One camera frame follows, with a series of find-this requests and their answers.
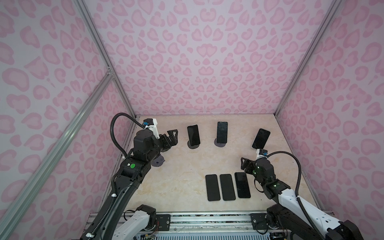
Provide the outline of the purple stand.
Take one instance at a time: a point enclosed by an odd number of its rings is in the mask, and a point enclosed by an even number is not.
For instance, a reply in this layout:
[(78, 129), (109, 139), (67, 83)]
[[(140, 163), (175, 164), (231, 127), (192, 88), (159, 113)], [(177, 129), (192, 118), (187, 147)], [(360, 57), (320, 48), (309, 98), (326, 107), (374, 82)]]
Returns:
[(161, 167), (164, 162), (165, 162), (164, 157), (162, 155), (158, 155), (155, 159), (151, 161), (151, 165), (153, 167)]

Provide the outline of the pink-edged phone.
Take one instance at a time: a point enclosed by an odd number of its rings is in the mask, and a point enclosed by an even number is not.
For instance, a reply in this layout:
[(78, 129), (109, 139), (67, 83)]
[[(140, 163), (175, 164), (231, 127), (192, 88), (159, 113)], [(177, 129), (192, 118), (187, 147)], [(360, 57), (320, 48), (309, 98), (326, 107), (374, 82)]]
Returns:
[(221, 195), (220, 195), (220, 189), (219, 189), (218, 176), (216, 174), (206, 175), (205, 180), (206, 180), (208, 201), (210, 202), (220, 201)]

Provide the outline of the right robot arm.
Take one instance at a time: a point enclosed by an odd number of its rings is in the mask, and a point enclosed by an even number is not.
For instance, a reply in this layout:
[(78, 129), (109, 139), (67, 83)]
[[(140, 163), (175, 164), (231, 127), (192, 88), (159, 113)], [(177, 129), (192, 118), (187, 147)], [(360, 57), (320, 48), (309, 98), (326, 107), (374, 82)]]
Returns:
[(294, 190), (276, 178), (274, 167), (266, 156), (255, 161), (241, 158), (241, 169), (253, 175), (263, 188), (268, 199), (290, 210), (315, 231), (320, 239), (324, 240), (362, 240), (359, 228), (350, 221), (342, 222), (299, 196), (299, 187), (302, 177), (302, 168), (299, 161), (298, 179)]

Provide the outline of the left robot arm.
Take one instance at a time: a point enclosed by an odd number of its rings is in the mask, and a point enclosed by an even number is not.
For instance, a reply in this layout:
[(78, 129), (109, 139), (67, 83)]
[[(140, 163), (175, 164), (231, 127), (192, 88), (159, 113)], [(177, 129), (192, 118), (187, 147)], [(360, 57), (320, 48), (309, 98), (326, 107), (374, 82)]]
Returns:
[(118, 222), (135, 191), (151, 169), (151, 161), (178, 144), (178, 130), (167, 131), (157, 139), (149, 129), (134, 137), (134, 147), (111, 179), (111, 192), (81, 240), (111, 240)]

